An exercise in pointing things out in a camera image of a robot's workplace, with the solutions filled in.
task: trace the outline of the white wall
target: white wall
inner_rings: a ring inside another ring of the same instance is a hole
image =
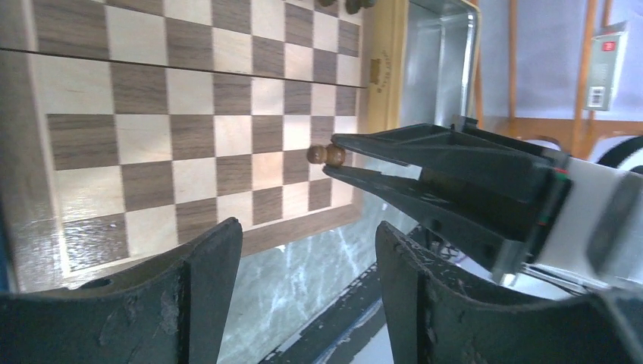
[[[603,1],[598,4],[597,28]],[[573,118],[586,5],[586,0],[518,1],[518,117]],[[630,34],[619,94],[612,110],[597,112],[596,118],[643,121],[643,2],[613,2],[610,22],[624,20]]]

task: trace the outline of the light square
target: light square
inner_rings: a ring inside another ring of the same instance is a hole
[[[172,160],[167,115],[116,115],[116,136],[122,165]]]
[[[125,213],[130,257],[166,252],[178,245],[176,206]]]
[[[323,180],[328,178],[328,176],[323,172],[324,165],[312,165],[310,164],[308,180]]]
[[[212,25],[212,6],[210,0],[164,0],[166,17]]]
[[[284,184],[284,153],[252,155],[252,189],[263,190]]]
[[[252,34],[284,41],[286,11],[284,0],[252,0]]]
[[[331,206],[349,205],[353,201],[353,186],[334,178],[331,183]]]
[[[63,222],[125,212],[120,167],[70,169],[55,176]]]
[[[337,55],[337,83],[340,85],[360,86],[362,60],[349,55]]]
[[[364,21],[364,11],[358,11],[357,14],[348,14],[345,6],[340,6],[340,19],[349,21],[350,23],[362,25]]]
[[[217,170],[214,158],[173,161],[172,172],[176,203],[217,196]]]
[[[212,28],[215,71],[252,73],[252,36]]]
[[[339,27],[339,19],[316,11],[313,18],[312,46],[337,53]]]
[[[216,115],[215,147],[217,157],[252,154],[252,117]]]
[[[284,116],[284,150],[307,149],[310,146],[310,116]]]
[[[284,113],[284,81],[254,77],[252,79],[252,114]]]
[[[165,70],[168,80],[168,107],[171,115],[213,115],[215,113],[212,74]]]
[[[111,6],[106,8],[111,59],[168,65],[163,17]]]
[[[312,81],[312,48],[285,44],[286,78]]]
[[[252,227],[252,191],[235,193],[217,198],[219,222],[226,218],[237,218],[246,231]]]
[[[314,116],[335,115],[335,87],[320,83],[312,85],[311,111]]]
[[[284,186],[282,208],[284,218],[297,218],[308,212],[308,182],[287,184]]]
[[[30,56],[36,66],[45,114],[113,114],[109,64],[84,59]]]
[[[333,131],[336,134],[356,134],[357,116],[336,116]]]

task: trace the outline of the dark square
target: dark square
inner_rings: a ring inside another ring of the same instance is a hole
[[[336,116],[355,116],[357,103],[357,88],[338,86],[335,94]]]
[[[252,224],[279,220],[283,217],[281,200],[284,198],[283,187],[273,187],[252,192]]]
[[[340,20],[339,38],[341,55],[359,57],[359,25]]]
[[[252,37],[252,69],[256,76],[284,76],[284,43]]]
[[[310,115],[311,87],[308,82],[285,81],[284,113],[286,115]]]
[[[284,117],[255,115],[252,117],[252,153],[280,152],[284,146]]]
[[[65,222],[63,229],[72,271],[129,256],[123,214]]]
[[[48,115],[56,170],[118,165],[114,115]]]
[[[167,114],[165,69],[110,63],[116,114]]]
[[[315,49],[312,62],[312,79],[315,82],[337,82],[337,53]]]
[[[179,244],[187,243],[217,224],[217,199],[177,204]]]
[[[212,27],[166,18],[168,58],[171,67],[212,70]]]
[[[33,0],[33,13],[39,51],[109,59],[103,4],[87,0]]]
[[[121,172],[126,211],[174,204],[172,162],[122,165]]]
[[[163,16],[163,0],[107,0],[107,5]]]
[[[252,114],[252,78],[233,74],[215,74],[215,113],[217,115]]]
[[[331,205],[330,178],[323,180],[311,180],[308,191],[308,211],[315,211]]]
[[[312,116],[310,118],[310,143],[328,145],[333,136],[335,118],[332,116]]]
[[[250,34],[250,0],[212,0],[212,26]]]
[[[217,158],[217,196],[252,190],[252,156]]]
[[[321,6],[319,4],[318,0],[315,0],[315,11],[319,11],[320,13],[328,14],[333,17],[338,17],[339,16],[339,3],[340,1],[337,0],[336,2],[330,4],[329,6]]]
[[[312,10],[286,4],[286,42],[312,48]]]
[[[172,159],[215,156],[215,132],[211,115],[171,115]]]
[[[284,152],[284,184],[298,184],[308,180],[306,149]]]

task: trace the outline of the marble surface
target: marble surface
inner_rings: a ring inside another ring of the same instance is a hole
[[[419,176],[369,159],[367,169]],[[375,262],[375,229],[383,220],[402,231],[416,222],[365,193],[362,219],[241,259],[218,362],[258,362],[321,312],[353,279]]]

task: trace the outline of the chessboard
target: chessboard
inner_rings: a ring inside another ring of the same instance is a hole
[[[35,131],[21,135],[42,151],[63,278],[229,217],[244,254],[359,218],[356,191],[306,149],[364,129],[362,13],[313,0],[27,1],[34,22],[0,40],[13,49],[0,58],[26,62],[9,84],[29,90]]]

